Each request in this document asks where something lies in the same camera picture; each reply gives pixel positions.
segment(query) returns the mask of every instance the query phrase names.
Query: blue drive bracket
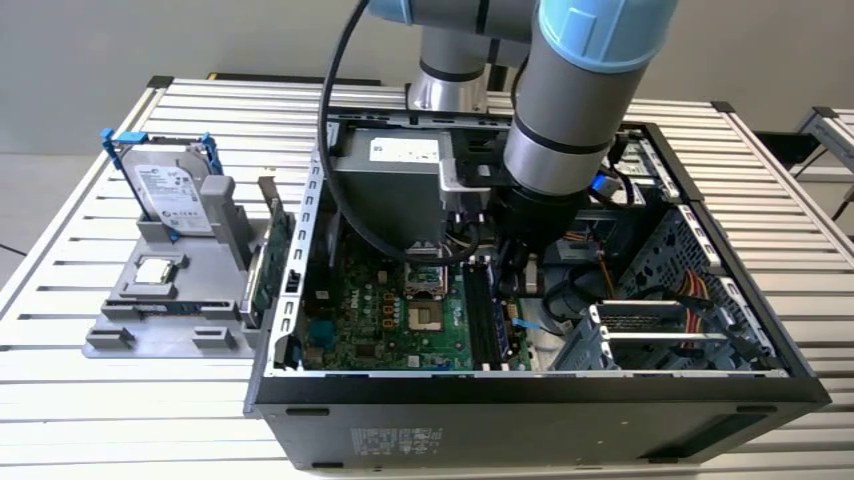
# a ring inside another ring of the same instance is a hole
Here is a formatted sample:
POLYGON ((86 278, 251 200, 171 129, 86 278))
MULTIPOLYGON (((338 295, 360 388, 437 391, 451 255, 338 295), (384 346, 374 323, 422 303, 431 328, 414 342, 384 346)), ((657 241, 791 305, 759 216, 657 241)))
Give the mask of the blue drive bracket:
MULTIPOLYGON (((122 165, 122 157, 119 156, 119 152, 116 152, 116 145, 114 144, 114 140, 112 140, 112 136, 114 136, 114 129, 112 128, 104 128, 102 130, 102 147, 104 148, 104 151, 107 152, 107 155, 110 156, 110 159, 112 160, 112 165, 114 167, 116 167, 116 170, 119 170, 122 172, 122 176, 124 177, 124 181, 128 183, 128 187, 131 188, 131 192, 134 193, 134 198, 136 199, 136 203, 139 204, 139 208, 143 211, 143 218, 146 219, 147 222, 151 222, 151 216, 148 215, 148 212, 146 211, 146 206, 143 205, 143 199, 139 198, 139 193, 136 192, 136 188, 134 188, 134 183, 131 182, 131 178, 128 177, 128 172, 124 170, 124 165, 122 165)), ((127 133, 142 133, 142 132, 124 132, 122 133, 122 135, 119 135, 119 139, 116 140, 116 143, 119 145, 123 144, 122 142, 122 137, 127 134, 127 133)), ((144 136, 144 140, 139 140, 136 143, 143 143, 143 141, 148 140, 148 134, 143 134, 144 136)))
POLYGON ((219 151, 216 150, 216 142, 214 141, 214 137, 208 132, 204 132, 202 138, 199 139, 202 145, 204 145, 204 149, 208 152, 208 165, 211 166, 211 172, 215 175, 223 175, 223 164, 219 161, 219 151))

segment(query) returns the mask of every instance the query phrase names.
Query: power supply label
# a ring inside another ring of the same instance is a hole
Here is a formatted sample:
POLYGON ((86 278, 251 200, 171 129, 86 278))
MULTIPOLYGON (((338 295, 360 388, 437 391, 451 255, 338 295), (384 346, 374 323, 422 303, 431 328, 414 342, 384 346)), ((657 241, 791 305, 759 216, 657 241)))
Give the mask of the power supply label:
POLYGON ((372 162, 439 163, 439 140, 430 138, 386 138, 371 140, 372 162))
POLYGON ((136 175, 163 224, 179 233, 211 233, 211 222, 187 170, 162 165, 138 165, 136 175))
POLYGON ((351 428, 356 455, 434 455, 442 443, 442 428, 351 428))

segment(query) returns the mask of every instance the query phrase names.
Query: aluminum table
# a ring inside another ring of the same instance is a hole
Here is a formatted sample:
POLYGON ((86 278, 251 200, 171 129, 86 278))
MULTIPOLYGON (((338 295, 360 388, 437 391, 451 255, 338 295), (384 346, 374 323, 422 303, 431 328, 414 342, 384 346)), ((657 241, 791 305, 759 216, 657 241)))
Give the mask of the aluminum table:
MULTIPOLYGON (((235 198, 260 217, 262 175, 275 176, 288 208, 299 207, 319 91, 314 84, 175 79, 150 85, 118 130, 215 135, 238 182, 235 198)), ((402 88, 340 86, 332 99, 404 107, 402 88)), ((491 94, 490 108, 511 114, 506 94, 491 94)), ((627 120, 661 126, 833 405, 699 467, 339 474, 854 478, 854 246, 735 113, 705 102, 637 100, 627 120)), ((0 292, 0 465, 8 466, 0 477, 295 474, 264 422, 243 418, 250 360, 88 360, 80 354, 134 248, 138 214, 102 154, 0 292)))

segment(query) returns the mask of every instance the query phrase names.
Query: hard drive label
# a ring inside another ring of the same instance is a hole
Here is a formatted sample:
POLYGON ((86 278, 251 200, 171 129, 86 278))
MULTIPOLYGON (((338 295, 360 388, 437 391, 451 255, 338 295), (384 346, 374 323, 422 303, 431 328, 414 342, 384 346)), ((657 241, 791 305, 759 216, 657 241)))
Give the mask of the hard drive label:
POLYGON ((211 222, 190 173, 180 167, 138 165, 136 174, 156 209, 152 216, 179 233, 211 233, 211 222))

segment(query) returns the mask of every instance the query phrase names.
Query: green motherboard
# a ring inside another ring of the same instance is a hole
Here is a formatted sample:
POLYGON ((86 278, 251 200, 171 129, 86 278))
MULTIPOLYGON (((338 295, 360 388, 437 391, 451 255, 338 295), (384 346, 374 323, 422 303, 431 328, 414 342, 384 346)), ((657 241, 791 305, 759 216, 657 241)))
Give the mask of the green motherboard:
MULTIPOLYGON (((310 319, 307 368, 479 369, 473 361, 465 267, 404 265, 379 257, 359 240, 346 241, 343 249, 334 308, 324 315, 330 318, 310 319)), ((518 312, 515 301, 505 305, 505 312, 518 312)), ((510 331, 510 337, 514 346, 526 345, 523 331, 510 331)), ((530 369, 527 346, 521 350, 506 358, 511 369, 530 369)))

